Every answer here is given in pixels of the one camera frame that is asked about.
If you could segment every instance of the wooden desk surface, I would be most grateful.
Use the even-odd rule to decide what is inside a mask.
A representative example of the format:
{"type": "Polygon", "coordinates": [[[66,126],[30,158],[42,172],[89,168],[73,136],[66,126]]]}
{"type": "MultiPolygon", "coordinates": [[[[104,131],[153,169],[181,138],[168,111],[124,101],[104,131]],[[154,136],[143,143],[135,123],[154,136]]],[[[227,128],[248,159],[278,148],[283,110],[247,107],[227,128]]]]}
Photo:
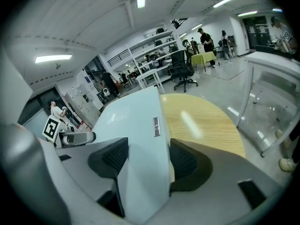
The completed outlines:
{"type": "Polygon", "coordinates": [[[160,95],[171,138],[225,150],[245,158],[240,134],[217,106],[188,94],[160,95]]]}

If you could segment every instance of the shoe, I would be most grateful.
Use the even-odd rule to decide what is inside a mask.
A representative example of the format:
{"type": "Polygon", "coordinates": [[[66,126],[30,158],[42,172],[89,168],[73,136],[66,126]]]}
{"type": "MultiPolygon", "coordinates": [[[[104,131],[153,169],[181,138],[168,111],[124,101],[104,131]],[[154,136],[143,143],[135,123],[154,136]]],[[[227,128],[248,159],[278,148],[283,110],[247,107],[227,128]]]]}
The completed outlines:
{"type": "Polygon", "coordinates": [[[293,160],[291,159],[286,159],[286,158],[281,158],[279,161],[279,167],[281,168],[282,171],[285,172],[292,172],[295,170],[297,164],[294,163],[293,160]]]}
{"type": "MultiPolygon", "coordinates": [[[[280,129],[277,129],[275,131],[275,136],[276,138],[280,138],[283,134],[283,131],[281,131],[280,129]]],[[[285,148],[289,148],[289,146],[291,145],[292,141],[290,140],[289,137],[287,137],[284,141],[283,141],[283,145],[285,146],[285,148]]]]}

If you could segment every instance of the office chair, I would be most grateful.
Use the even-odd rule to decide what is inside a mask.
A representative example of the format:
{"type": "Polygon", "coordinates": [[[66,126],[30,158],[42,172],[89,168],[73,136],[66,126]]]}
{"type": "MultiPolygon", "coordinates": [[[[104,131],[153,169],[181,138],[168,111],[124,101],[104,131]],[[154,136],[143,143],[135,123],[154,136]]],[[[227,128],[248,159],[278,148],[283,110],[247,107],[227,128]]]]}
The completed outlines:
{"type": "Polygon", "coordinates": [[[185,50],[180,50],[178,52],[173,53],[171,55],[171,59],[172,59],[172,69],[174,70],[174,73],[172,74],[172,78],[174,78],[175,76],[179,76],[180,79],[179,83],[176,86],[174,86],[174,90],[176,90],[176,87],[183,84],[184,92],[186,92],[187,83],[194,83],[196,84],[196,87],[198,87],[197,82],[194,82],[193,79],[188,79],[188,76],[192,76],[195,73],[191,64],[191,59],[192,59],[191,55],[185,50]],[[186,52],[187,55],[186,63],[184,59],[184,52],[186,52]]]}

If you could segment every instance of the gray floor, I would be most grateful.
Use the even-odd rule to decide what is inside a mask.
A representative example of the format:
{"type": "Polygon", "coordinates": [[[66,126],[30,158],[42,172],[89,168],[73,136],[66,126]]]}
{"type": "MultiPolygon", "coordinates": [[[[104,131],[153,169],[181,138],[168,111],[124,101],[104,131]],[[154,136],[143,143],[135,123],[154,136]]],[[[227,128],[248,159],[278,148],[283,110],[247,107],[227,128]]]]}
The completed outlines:
{"type": "MultiPolygon", "coordinates": [[[[231,62],[219,60],[220,66],[216,68],[206,68],[206,73],[202,66],[197,67],[197,71],[192,77],[198,81],[199,86],[187,85],[187,94],[204,98],[219,108],[221,108],[232,120],[238,116],[242,98],[245,90],[247,62],[243,58],[231,59],[231,62]]],[[[254,81],[260,71],[254,71],[254,81]]],[[[163,83],[166,93],[183,93],[183,86],[174,91],[175,83],[172,80],[163,83]]],[[[128,90],[133,93],[140,90],[139,86],[128,90]]],[[[257,104],[253,104],[255,92],[251,91],[249,103],[239,125],[239,132],[244,144],[247,159],[260,168],[281,186],[288,183],[291,174],[281,171],[278,160],[281,157],[290,157],[291,147],[286,150],[282,147],[272,148],[266,157],[261,157],[260,151],[269,147],[276,140],[275,131],[285,130],[293,116],[276,104],[276,101],[264,96],[259,96],[257,104]],[[284,120],[277,120],[278,110],[282,111],[284,120]]]]}

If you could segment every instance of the person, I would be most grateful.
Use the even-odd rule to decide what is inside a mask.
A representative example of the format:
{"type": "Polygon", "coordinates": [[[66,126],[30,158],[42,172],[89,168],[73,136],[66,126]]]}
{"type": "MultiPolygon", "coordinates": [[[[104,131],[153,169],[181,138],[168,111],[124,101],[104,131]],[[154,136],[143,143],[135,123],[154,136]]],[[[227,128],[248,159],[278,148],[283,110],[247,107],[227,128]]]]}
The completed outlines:
{"type": "Polygon", "coordinates": [[[293,39],[293,33],[288,26],[283,24],[278,17],[271,17],[271,26],[275,27],[275,37],[277,39],[286,38],[291,49],[297,49],[297,43],[293,39]]]}
{"type": "Polygon", "coordinates": [[[115,98],[117,98],[118,96],[120,96],[118,88],[117,88],[117,86],[115,84],[115,82],[117,83],[118,81],[110,73],[103,72],[102,76],[101,76],[101,79],[102,79],[102,87],[103,88],[106,86],[108,88],[109,92],[115,98]]]}
{"type": "MultiPolygon", "coordinates": [[[[210,35],[208,33],[204,32],[202,28],[199,28],[198,32],[201,33],[200,41],[201,41],[201,44],[203,44],[203,46],[204,46],[205,52],[206,53],[207,52],[212,52],[213,49],[214,49],[214,45],[213,45],[213,42],[212,42],[212,39],[211,39],[210,35]]],[[[212,65],[212,67],[214,68],[215,67],[215,61],[211,60],[210,65],[212,65]]]]}
{"type": "Polygon", "coordinates": [[[68,128],[70,128],[70,129],[73,128],[73,129],[71,129],[72,131],[76,131],[76,127],[66,117],[66,113],[68,110],[66,107],[62,107],[62,109],[60,109],[58,106],[56,106],[56,103],[54,101],[50,102],[50,107],[51,107],[51,115],[52,116],[54,116],[56,119],[60,120],[64,124],[66,124],[66,126],[68,128]]]}
{"type": "MultiPolygon", "coordinates": [[[[275,132],[276,138],[280,138],[282,134],[283,132],[280,129],[276,130],[275,132]]],[[[299,137],[299,135],[300,135],[300,122],[298,122],[296,127],[290,133],[289,137],[283,141],[284,146],[288,148],[291,145],[292,141],[296,140],[296,138],[299,137]]],[[[292,172],[295,170],[299,161],[300,161],[300,139],[297,141],[297,145],[292,153],[292,159],[282,157],[278,163],[281,170],[285,172],[292,172]]]]}
{"type": "Polygon", "coordinates": [[[192,37],[192,43],[194,43],[195,48],[196,48],[197,52],[199,53],[198,43],[195,41],[195,39],[193,37],[192,37]]]}
{"type": "Polygon", "coordinates": [[[231,50],[230,50],[230,41],[224,30],[222,30],[221,40],[222,40],[223,51],[225,54],[225,60],[228,60],[229,57],[233,58],[233,55],[231,54],[231,50]]]}

